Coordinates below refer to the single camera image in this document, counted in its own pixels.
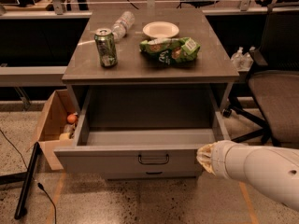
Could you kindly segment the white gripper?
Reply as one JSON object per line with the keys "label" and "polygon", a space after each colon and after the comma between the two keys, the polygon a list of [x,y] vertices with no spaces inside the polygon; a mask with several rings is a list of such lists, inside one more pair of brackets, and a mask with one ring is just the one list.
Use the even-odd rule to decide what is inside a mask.
{"label": "white gripper", "polygon": [[222,140],[200,147],[196,159],[207,172],[217,177],[246,181],[244,163],[248,154],[248,145]]}

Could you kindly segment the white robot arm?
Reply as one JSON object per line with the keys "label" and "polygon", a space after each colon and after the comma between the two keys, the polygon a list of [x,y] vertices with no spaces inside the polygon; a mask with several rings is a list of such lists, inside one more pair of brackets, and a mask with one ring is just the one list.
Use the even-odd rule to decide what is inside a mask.
{"label": "white robot arm", "polygon": [[200,147],[196,159],[217,177],[248,183],[269,199],[299,210],[298,149],[222,140]]}

